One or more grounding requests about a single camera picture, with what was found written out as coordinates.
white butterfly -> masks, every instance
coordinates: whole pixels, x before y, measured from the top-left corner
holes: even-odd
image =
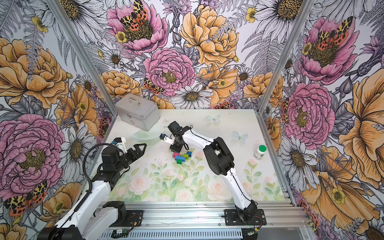
[[[240,140],[242,143],[245,143],[245,140],[247,139],[248,134],[241,135],[237,131],[233,131],[233,139],[234,140]]]
[[[216,117],[212,117],[212,116],[207,116],[207,118],[209,119],[209,122],[210,123],[213,123],[214,121],[216,121],[216,122],[221,122],[221,120],[220,120],[220,115],[217,115]]]

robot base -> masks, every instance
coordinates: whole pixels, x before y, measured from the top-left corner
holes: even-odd
[[[253,218],[253,221],[249,221],[246,224],[244,224],[240,218],[238,217],[238,210],[237,209],[225,209],[224,210],[224,215],[228,216],[225,217],[225,225],[226,226],[241,226],[241,225],[255,225],[255,226],[260,226],[260,225],[266,225],[266,219],[265,219],[265,214],[264,210],[262,209],[257,209],[255,212],[255,217]]]

silver metal box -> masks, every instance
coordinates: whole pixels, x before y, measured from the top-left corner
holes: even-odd
[[[115,104],[123,121],[148,131],[160,118],[157,104],[133,94],[127,94]]]

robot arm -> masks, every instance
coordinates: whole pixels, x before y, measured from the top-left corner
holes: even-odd
[[[188,144],[202,149],[211,170],[220,175],[232,193],[241,221],[243,223],[253,222],[257,205],[245,192],[238,179],[233,155],[224,140],[220,137],[216,139],[205,137],[193,131],[191,127],[180,127],[175,121],[168,126],[168,129],[174,135],[174,139],[165,134],[160,135],[160,139],[171,144],[169,148],[174,152],[180,152],[183,146],[188,150]]]

box handle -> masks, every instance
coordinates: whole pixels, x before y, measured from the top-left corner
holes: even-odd
[[[135,100],[137,102],[137,105],[140,107],[140,102],[137,99],[129,98],[129,102],[131,102],[131,99]]]

